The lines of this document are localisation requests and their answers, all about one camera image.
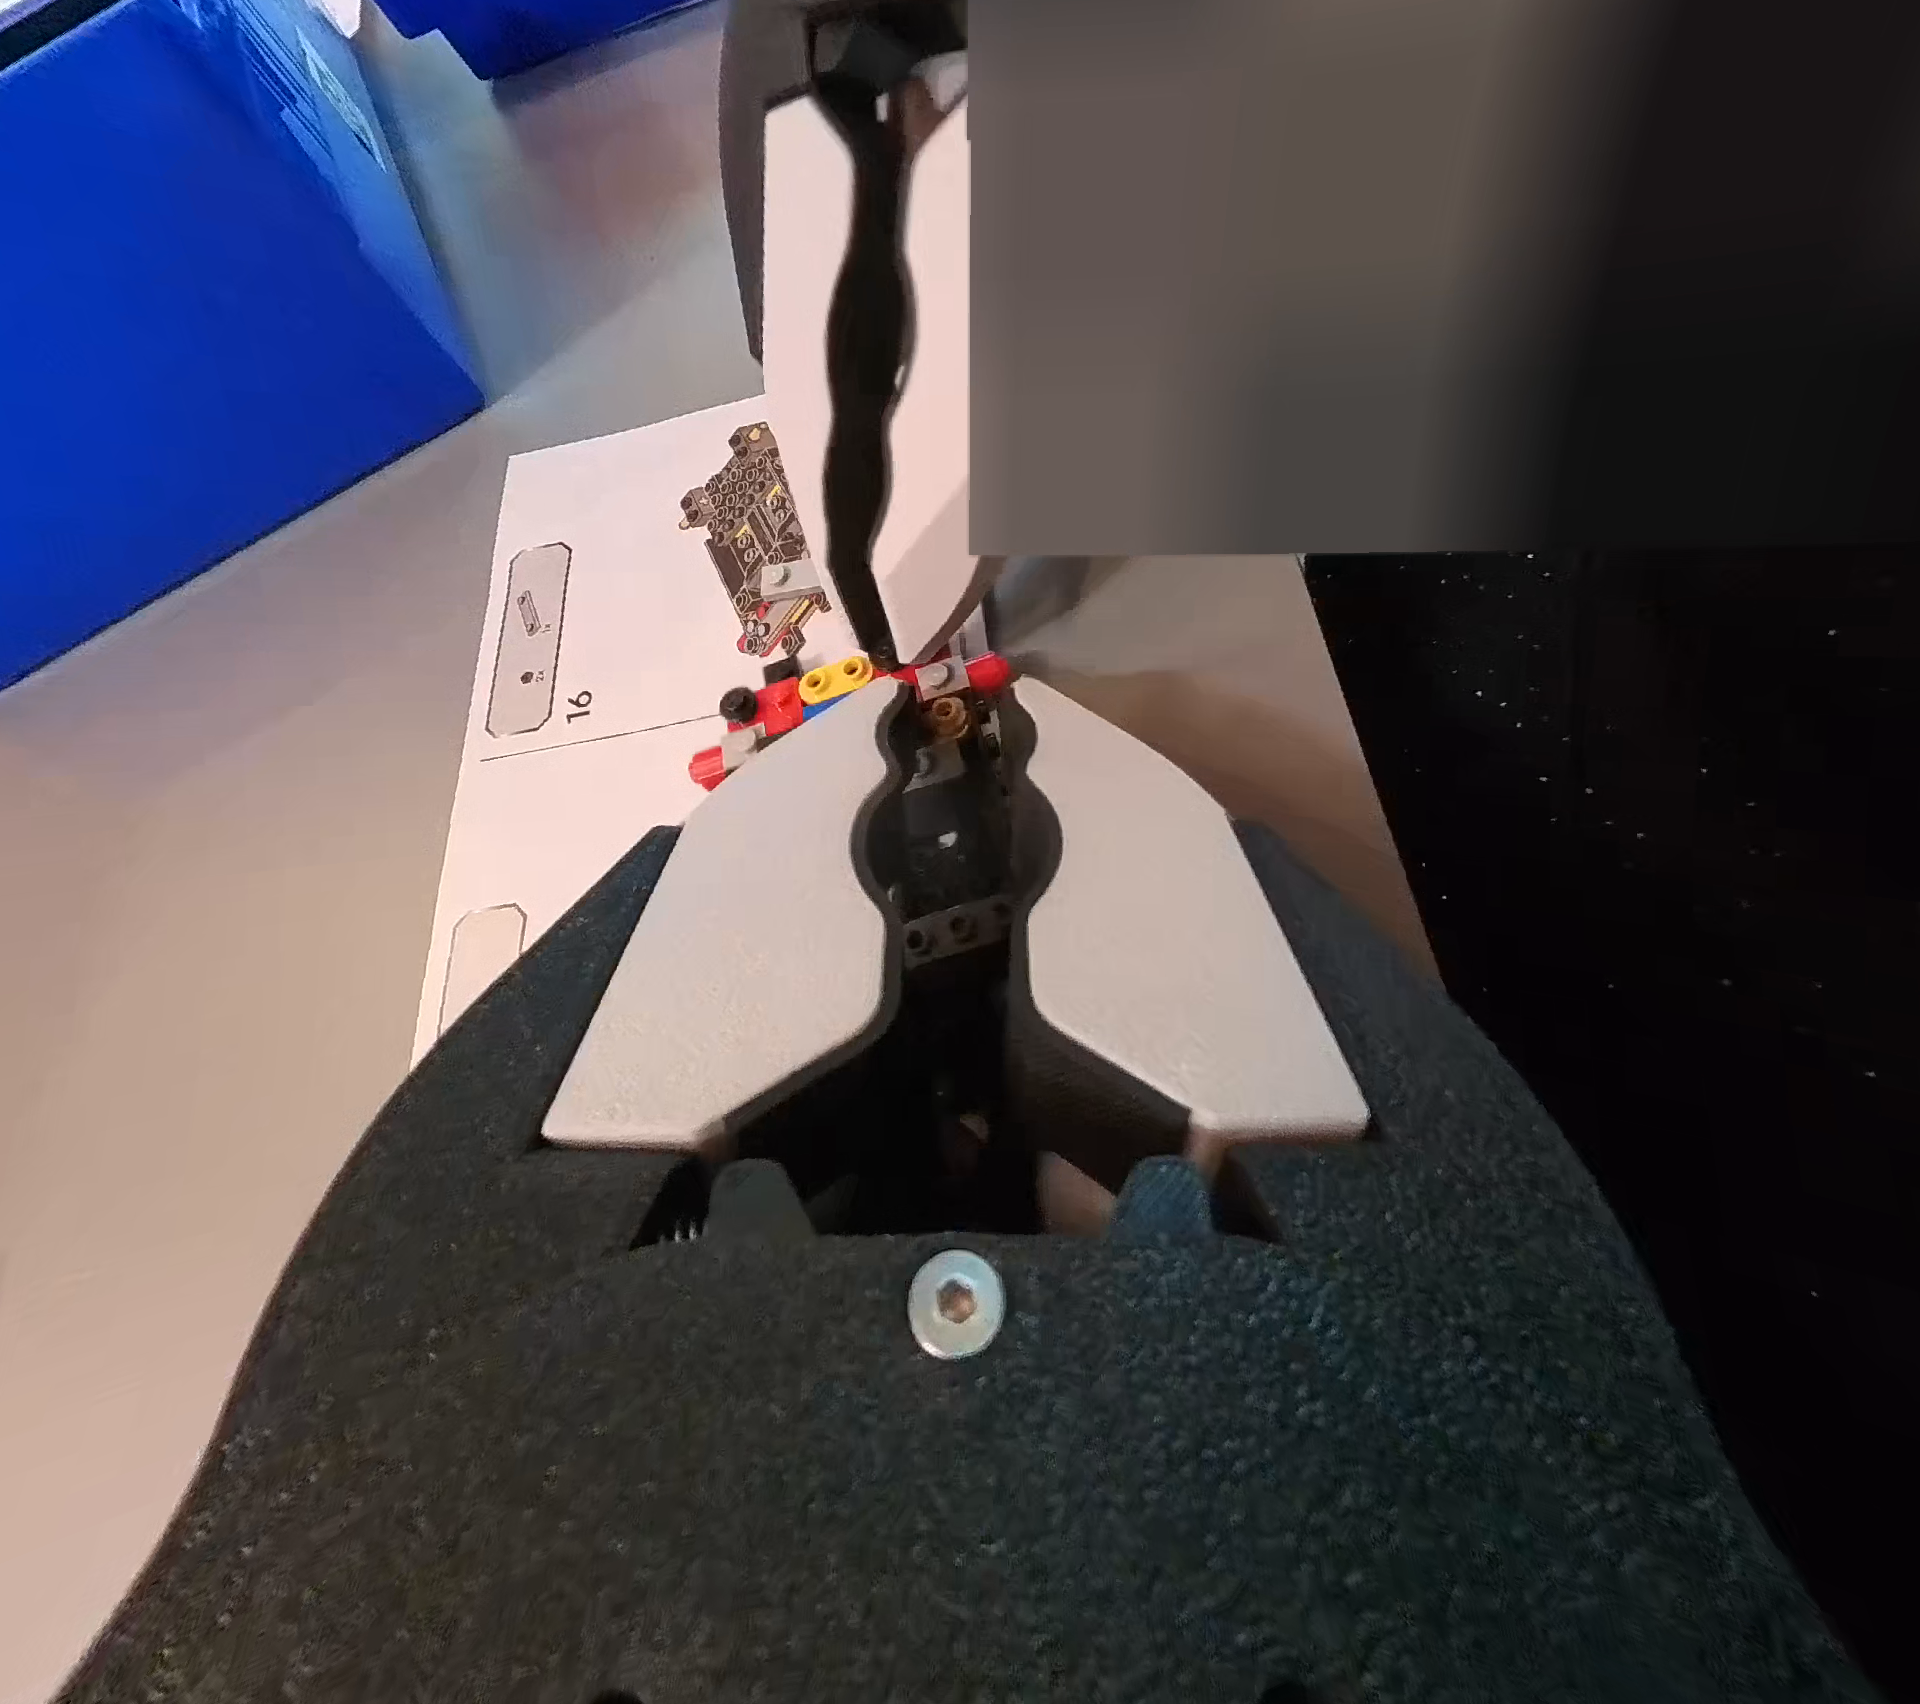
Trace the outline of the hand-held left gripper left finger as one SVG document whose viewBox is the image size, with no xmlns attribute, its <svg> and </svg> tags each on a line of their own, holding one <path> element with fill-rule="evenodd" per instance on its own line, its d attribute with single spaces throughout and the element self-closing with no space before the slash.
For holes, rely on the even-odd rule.
<svg viewBox="0 0 1920 1704">
<path fill-rule="evenodd" d="M 873 1046 L 901 932 L 866 855 L 897 689 L 860 689 L 689 815 L 563 1086 L 550 1145 L 698 1150 Z"/>
</svg>

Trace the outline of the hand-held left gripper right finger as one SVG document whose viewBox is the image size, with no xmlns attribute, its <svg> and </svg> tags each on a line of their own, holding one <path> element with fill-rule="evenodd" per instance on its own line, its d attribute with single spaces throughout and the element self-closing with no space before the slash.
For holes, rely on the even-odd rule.
<svg viewBox="0 0 1920 1704">
<path fill-rule="evenodd" d="M 1015 699 L 1058 828 L 1023 929 L 1043 1023 L 1170 1106 L 1187 1153 L 1359 1138 L 1365 1097 L 1228 811 L 1054 685 Z"/>
</svg>

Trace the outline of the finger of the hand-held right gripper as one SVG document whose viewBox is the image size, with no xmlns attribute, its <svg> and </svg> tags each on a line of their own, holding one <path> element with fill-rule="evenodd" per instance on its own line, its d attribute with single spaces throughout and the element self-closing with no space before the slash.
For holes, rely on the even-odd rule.
<svg viewBox="0 0 1920 1704">
<path fill-rule="evenodd" d="M 964 59 L 904 87 L 907 348 L 886 424 L 878 597 L 899 664 L 922 664 L 982 596 L 970 545 L 970 129 Z"/>
<path fill-rule="evenodd" d="M 766 397 L 829 603 L 882 664 L 916 652 L 916 295 L 907 87 L 830 87 L 766 117 Z"/>
</svg>

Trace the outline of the black lego car chassis model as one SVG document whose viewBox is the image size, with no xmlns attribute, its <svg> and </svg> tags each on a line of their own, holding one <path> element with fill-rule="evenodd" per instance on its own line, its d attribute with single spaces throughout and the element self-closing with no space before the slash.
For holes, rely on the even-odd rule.
<svg viewBox="0 0 1920 1704">
<path fill-rule="evenodd" d="M 901 684 L 901 784 L 889 799 L 878 846 L 886 900 L 901 924 L 904 968 L 973 959 L 1008 939 L 1008 795 L 1000 710 L 1018 670 L 997 652 L 944 649 L 914 666 L 878 666 L 866 652 L 804 670 L 766 666 L 761 684 L 719 699 L 726 729 L 689 761 L 716 789 L 772 740 L 838 707 L 868 684 Z"/>
</svg>

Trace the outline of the white lego instruction booklet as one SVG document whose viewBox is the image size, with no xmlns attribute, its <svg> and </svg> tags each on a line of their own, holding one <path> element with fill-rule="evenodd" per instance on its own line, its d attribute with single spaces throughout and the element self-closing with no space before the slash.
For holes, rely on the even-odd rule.
<svg viewBox="0 0 1920 1704">
<path fill-rule="evenodd" d="M 702 800 L 726 692 L 851 675 L 822 444 L 822 412 L 760 394 L 509 461 L 412 1061 Z"/>
</svg>

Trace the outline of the large blue plastic bin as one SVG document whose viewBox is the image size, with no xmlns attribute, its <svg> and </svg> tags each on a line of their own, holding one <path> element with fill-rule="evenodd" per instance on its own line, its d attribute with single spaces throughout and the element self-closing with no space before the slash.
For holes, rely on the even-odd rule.
<svg viewBox="0 0 1920 1704">
<path fill-rule="evenodd" d="M 312 0 L 2 17 L 2 684 L 483 408 Z"/>
</svg>

